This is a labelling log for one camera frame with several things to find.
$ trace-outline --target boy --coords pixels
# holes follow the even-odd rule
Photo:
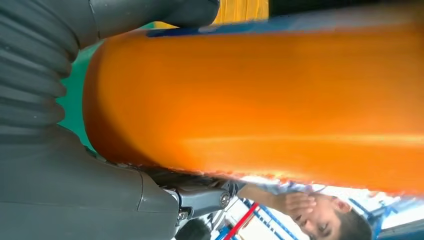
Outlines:
[[[311,240],[371,240],[368,222],[347,202],[300,184],[256,186],[245,185],[240,198],[290,216]]]

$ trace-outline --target orange tube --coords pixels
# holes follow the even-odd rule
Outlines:
[[[110,40],[84,120],[108,160],[424,193],[420,25]]]

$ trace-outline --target boy's hand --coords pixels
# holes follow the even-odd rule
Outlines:
[[[278,211],[290,216],[293,220],[297,220],[302,214],[313,211],[317,204],[314,197],[304,192],[283,193],[275,196],[275,206]]]

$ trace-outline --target orange cylinder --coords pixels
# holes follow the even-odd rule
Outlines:
[[[424,38],[415,23],[107,40],[88,137],[134,166],[424,193]]]

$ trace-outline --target gray plastic housing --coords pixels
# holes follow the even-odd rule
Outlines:
[[[57,125],[65,113],[56,98],[66,94],[60,79],[70,74],[80,49],[171,15],[172,24],[176,13],[190,15],[184,11],[192,1],[1,1],[1,240],[174,236],[176,199],[147,174],[88,154],[73,132]],[[213,1],[196,1],[204,3],[202,18],[182,25],[215,17]]]

